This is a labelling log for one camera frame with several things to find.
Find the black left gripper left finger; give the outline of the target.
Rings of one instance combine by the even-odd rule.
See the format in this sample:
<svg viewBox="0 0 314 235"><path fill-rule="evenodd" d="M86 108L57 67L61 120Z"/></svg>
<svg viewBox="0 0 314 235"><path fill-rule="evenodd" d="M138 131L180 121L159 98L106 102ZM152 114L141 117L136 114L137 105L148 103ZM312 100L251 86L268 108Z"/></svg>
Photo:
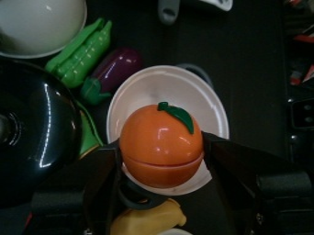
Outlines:
<svg viewBox="0 0 314 235"><path fill-rule="evenodd" d="M58 170L37 187L22 235L106 235L117 141Z"/></svg>

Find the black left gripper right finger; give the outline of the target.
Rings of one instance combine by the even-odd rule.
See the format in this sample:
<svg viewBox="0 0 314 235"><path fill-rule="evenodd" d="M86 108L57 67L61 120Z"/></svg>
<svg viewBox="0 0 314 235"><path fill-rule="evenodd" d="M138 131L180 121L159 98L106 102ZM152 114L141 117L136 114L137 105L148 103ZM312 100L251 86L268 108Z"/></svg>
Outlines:
<svg viewBox="0 0 314 235"><path fill-rule="evenodd" d="M314 186L303 168L213 134L203 143L243 235L314 235Z"/></svg>

